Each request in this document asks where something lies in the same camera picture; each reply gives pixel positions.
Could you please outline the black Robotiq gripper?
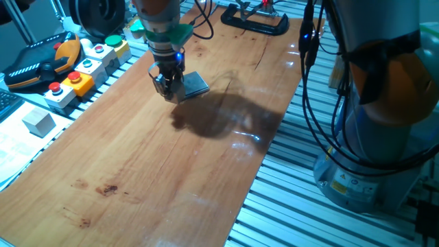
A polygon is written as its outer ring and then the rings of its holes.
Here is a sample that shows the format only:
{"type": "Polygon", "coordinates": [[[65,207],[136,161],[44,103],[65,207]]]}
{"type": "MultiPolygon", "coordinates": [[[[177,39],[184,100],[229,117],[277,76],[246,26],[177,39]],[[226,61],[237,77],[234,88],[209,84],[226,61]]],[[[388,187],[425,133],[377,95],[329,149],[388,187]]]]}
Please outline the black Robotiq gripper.
{"type": "Polygon", "coordinates": [[[185,53],[183,51],[174,52],[169,56],[156,56],[160,74],[153,79],[156,91],[168,99],[170,96],[167,88],[166,78],[173,78],[175,81],[184,82],[183,72],[185,71],[185,53]]]}

